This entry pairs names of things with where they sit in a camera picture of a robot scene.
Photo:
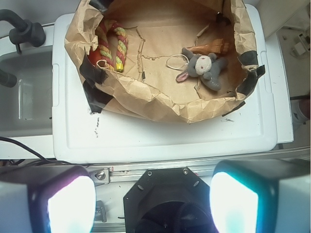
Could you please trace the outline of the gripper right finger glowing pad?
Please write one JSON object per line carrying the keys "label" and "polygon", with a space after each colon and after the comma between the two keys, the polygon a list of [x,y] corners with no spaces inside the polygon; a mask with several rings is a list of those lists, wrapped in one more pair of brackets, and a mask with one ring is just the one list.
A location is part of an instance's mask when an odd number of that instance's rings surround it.
{"label": "gripper right finger glowing pad", "polygon": [[222,160],[212,175],[209,202],[221,233],[309,233],[311,163]]}

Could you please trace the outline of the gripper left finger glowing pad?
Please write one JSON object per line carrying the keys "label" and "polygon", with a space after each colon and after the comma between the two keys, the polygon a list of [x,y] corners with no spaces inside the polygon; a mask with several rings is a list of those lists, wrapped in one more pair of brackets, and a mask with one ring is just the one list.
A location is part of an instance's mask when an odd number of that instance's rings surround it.
{"label": "gripper left finger glowing pad", "polygon": [[95,184],[83,166],[0,169],[2,233],[89,233],[95,208]]}

